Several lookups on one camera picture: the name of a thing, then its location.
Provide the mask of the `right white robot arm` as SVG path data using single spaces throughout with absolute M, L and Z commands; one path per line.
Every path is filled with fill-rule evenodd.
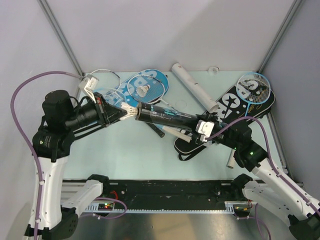
M 295 183 L 272 160 L 268 137 L 264 137 L 265 148 L 252 139 L 252 129 L 247 117 L 230 124 L 216 120 L 196 120 L 194 132 L 197 141 L 216 143 L 234 149 L 234 158 L 241 168 L 247 169 L 266 185 L 266 190 L 255 190 L 258 184 L 243 174 L 235 179 L 247 179 L 231 187 L 232 197 L 238 201 L 245 197 L 262 205 L 289 227 L 297 240 L 320 238 L 320 201 Z

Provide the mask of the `black shuttlecock tube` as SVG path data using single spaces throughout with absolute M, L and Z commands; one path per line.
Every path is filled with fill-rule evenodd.
M 213 123 L 218 121 L 218 117 L 215 114 L 192 115 L 144 102 L 140 102 L 137 105 L 137 115 L 134 118 L 137 121 L 174 127 L 191 132 L 196 132 L 199 121 Z

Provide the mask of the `shuttlecock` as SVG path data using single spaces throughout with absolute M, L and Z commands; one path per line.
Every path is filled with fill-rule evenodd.
M 150 89 L 150 85 L 142 85 L 142 86 L 138 86 L 136 89 L 136 93 L 139 97 L 144 98 L 148 92 L 148 90 Z
M 120 120 L 125 120 L 130 117 L 135 117 L 138 115 L 138 109 L 133 107 L 126 102 L 121 103 L 121 109 L 126 111 L 126 114 L 120 118 Z

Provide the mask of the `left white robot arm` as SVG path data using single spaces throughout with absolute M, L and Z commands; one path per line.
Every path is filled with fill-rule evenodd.
M 111 194 L 107 176 L 92 174 L 84 186 L 65 203 L 61 203 L 63 176 L 75 134 L 91 128 L 103 129 L 117 123 L 127 111 L 110 105 L 95 92 L 87 103 L 73 106 L 66 90 L 55 90 L 45 96 L 44 115 L 32 138 L 37 156 L 37 174 L 32 213 L 25 231 L 27 237 L 41 236 L 44 240 L 64 240 L 73 235 L 79 217 L 96 198 L 107 199 Z

